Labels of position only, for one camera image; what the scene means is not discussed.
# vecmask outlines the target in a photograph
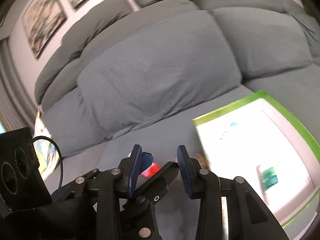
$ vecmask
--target sofa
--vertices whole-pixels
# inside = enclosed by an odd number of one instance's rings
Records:
[[[117,167],[134,144],[160,166],[175,160],[181,144],[191,156],[202,153],[192,119],[258,90],[320,141],[320,27],[302,6],[135,1],[135,12],[127,0],[92,8],[36,82],[42,120],[65,157],[64,184],[96,167]],[[46,180],[50,192],[59,175]],[[157,205],[163,239],[194,239],[198,208],[175,181]]]

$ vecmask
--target green and white tray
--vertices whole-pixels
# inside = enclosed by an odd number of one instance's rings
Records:
[[[257,167],[274,167],[278,183],[268,190],[268,207],[284,228],[318,197],[320,146],[266,92],[258,91],[193,122],[209,167],[219,177],[244,177],[264,200]]]

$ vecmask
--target red object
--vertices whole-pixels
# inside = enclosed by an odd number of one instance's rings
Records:
[[[150,179],[154,174],[156,174],[159,171],[159,169],[161,169],[161,167],[158,164],[152,163],[151,166],[141,174],[146,178]]]

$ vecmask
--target black cable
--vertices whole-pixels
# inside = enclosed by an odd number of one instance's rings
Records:
[[[58,145],[57,145],[52,139],[50,139],[50,138],[47,137],[47,136],[42,136],[42,135],[40,135],[40,136],[36,136],[36,137],[33,138],[33,142],[35,142],[35,141],[37,141],[37,140],[47,140],[47,141],[49,141],[50,143],[52,143],[53,146],[57,149],[57,152],[58,152],[59,158],[60,158],[60,182],[59,182],[58,188],[61,188],[61,186],[62,186],[62,179],[63,179],[63,164],[62,164],[61,151],[60,151]]]

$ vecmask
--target gray curtain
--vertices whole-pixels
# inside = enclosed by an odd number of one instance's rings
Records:
[[[0,41],[0,119],[7,130],[34,132],[37,106],[25,91],[12,62],[8,39]]]

